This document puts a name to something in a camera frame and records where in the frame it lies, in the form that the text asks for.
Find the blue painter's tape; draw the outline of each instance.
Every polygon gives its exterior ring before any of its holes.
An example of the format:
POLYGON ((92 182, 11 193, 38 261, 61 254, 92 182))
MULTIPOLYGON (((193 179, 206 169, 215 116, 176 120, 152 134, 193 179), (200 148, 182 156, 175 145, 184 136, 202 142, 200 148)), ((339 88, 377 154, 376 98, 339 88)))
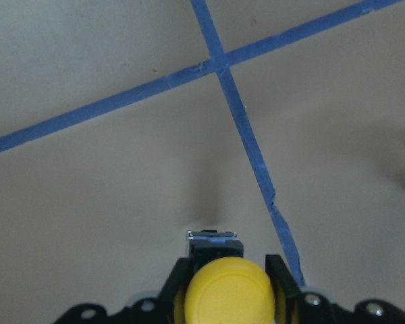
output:
POLYGON ((287 222, 282 217, 279 209, 274 203, 276 195, 275 188, 264 162, 263 155, 261 154, 257 139, 252 131, 252 126, 250 125, 236 83, 234 82, 230 68, 227 65, 226 55, 223 52, 221 42, 217 36, 209 8, 204 0, 191 0, 191 2, 196 18, 201 26, 202 34, 206 40, 207 47, 212 55, 213 63, 217 68, 217 77, 236 123, 237 130, 248 155, 256 181, 258 182, 261 193, 263 194, 265 204, 275 226, 277 236, 281 242, 291 273, 297 284, 304 286, 305 282, 300 268, 300 256, 296 244, 287 222))
POLYGON ((0 152, 189 83, 214 71, 215 66, 212 62, 204 61, 196 66, 187 67, 131 90, 115 94, 39 124, 24 128, 23 130, 0 137, 0 152))
POLYGON ((312 20, 303 25, 289 29, 281 34, 264 38, 253 44, 241 47, 227 54, 230 66, 242 63, 262 54, 280 49, 286 45, 318 34, 324 30, 339 26, 356 19, 370 11, 380 10, 401 0, 366 0, 345 9, 338 10, 324 17, 312 20))
MULTIPOLYGON (((322 32, 354 18, 358 18, 372 10, 379 10, 400 1, 401 0, 364 0, 347 7, 346 9, 339 10, 325 17, 287 30, 282 34, 271 36, 240 49, 236 49, 229 52, 226 56, 223 54, 219 37, 216 34, 213 36, 214 39, 210 40, 211 43, 217 43, 218 45, 213 47, 213 51, 211 52, 211 57, 216 59, 215 65, 212 60, 208 60, 196 66, 187 67, 186 69, 170 74, 164 78, 137 86, 131 90, 113 95, 101 101, 97 101, 96 103, 91 103, 87 106, 70 111, 69 113, 64 113, 63 115, 0 137, 0 152, 149 98, 187 82, 197 80, 216 70, 219 71, 228 66, 233 66, 259 55, 274 51, 288 44, 312 36, 318 32, 322 32)), ((201 28, 209 28, 210 23, 213 23, 211 18, 206 22, 203 22, 201 28)))

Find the silver screw head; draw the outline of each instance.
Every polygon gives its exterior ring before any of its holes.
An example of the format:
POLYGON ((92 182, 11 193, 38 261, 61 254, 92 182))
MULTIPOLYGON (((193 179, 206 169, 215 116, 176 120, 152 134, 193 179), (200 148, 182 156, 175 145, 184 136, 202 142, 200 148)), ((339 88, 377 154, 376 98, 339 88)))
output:
POLYGON ((370 302, 366 305, 366 310, 369 314, 374 316, 383 316, 384 309, 381 305, 377 304, 376 302, 370 302))
POLYGON ((319 298, 319 296, 315 294, 307 294, 304 297, 304 301, 312 306, 319 306, 321 303, 321 298, 319 298))

